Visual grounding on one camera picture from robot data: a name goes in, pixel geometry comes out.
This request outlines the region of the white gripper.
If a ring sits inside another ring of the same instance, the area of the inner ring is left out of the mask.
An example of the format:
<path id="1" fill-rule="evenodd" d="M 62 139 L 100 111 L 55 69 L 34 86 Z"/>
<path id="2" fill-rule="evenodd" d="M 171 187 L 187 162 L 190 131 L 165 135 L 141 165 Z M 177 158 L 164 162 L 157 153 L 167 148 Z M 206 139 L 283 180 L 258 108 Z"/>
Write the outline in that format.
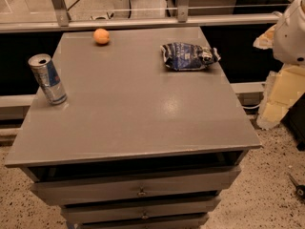
<path id="1" fill-rule="evenodd" d="M 267 76 L 258 109 L 258 127 L 269 130 L 305 94 L 305 0 L 294 0 L 276 25 L 258 36 L 253 46 L 261 50 L 273 48 L 274 58 L 285 63 L 278 73 Z"/>

